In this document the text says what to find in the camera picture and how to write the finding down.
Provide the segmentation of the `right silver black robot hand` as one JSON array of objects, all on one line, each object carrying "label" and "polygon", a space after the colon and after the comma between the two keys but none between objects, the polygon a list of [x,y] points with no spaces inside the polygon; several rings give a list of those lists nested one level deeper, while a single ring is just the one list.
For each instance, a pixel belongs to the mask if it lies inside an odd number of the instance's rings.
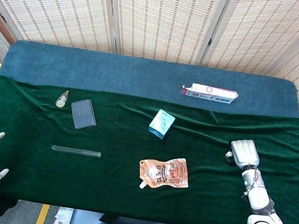
[{"label": "right silver black robot hand", "polygon": [[249,166],[258,167],[260,161],[253,140],[230,141],[228,158],[242,170]]}]

